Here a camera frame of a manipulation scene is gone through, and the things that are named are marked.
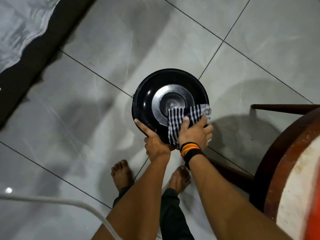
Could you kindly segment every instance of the dark green pants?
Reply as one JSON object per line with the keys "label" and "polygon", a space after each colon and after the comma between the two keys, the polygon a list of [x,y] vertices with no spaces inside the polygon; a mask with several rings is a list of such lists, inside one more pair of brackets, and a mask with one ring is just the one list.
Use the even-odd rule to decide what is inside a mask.
{"label": "dark green pants", "polygon": [[[130,189],[124,187],[119,191],[119,196],[114,200],[113,207]],[[160,229],[163,240],[189,240],[194,239],[186,222],[186,218],[179,207],[180,199],[174,189],[167,189],[161,197]]]}

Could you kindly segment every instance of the person's left arm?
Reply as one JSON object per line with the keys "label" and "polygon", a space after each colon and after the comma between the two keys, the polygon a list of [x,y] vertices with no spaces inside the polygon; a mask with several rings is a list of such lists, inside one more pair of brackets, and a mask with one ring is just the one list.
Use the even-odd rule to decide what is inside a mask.
{"label": "person's left arm", "polygon": [[[148,135],[144,141],[151,163],[106,219],[122,239],[155,239],[159,228],[162,182],[171,150],[155,132],[140,121],[135,122]],[[102,239],[112,239],[103,225],[92,240]]]}

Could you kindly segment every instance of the red object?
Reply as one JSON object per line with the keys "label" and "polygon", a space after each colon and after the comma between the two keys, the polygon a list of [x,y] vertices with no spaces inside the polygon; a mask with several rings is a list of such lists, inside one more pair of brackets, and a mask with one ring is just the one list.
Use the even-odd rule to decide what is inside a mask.
{"label": "red object", "polygon": [[320,175],[314,191],[314,201],[305,231],[305,240],[320,240]]}

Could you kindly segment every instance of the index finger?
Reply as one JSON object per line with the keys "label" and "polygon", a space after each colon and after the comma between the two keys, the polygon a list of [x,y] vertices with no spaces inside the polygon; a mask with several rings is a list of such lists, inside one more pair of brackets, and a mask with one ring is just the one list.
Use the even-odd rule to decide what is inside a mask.
{"label": "index finger", "polygon": [[205,114],[202,115],[201,119],[196,123],[196,125],[201,126],[203,128],[207,123],[207,117]]}
{"label": "index finger", "polygon": [[134,119],[134,122],[136,123],[136,125],[138,125],[138,127],[144,132],[146,133],[146,135],[148,137],[154,136],[156,135],[156,133],[152,130],[150,130],[146,125],[144,125],[141,121],[139,121],[138,119]]}

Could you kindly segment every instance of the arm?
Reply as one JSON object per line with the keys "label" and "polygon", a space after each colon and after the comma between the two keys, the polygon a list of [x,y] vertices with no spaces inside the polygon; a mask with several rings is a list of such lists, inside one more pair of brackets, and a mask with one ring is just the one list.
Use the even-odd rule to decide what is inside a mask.
{"label": "arm", "polygon": [[[180,145],[192,141],[204,149],[208,139],[206,130],[213,129],[203,128],[205,124],[206,118],[201,118],[188,129],[189,121],[183,121]],[[198,154],[192,157],[189,167],[210,226],[219,240],[291,239],[245,200],[205,156]]]}
{"label": "arm", "polygon": [[[140,121],[135,122],[149,136],[145,138],[145,148],[151,164],[106,219],[122,239],[155,239],[159,228],[162,182],[171,150],[156,133]],[[105,239],[113,238],[102,225],[92,240]]]}

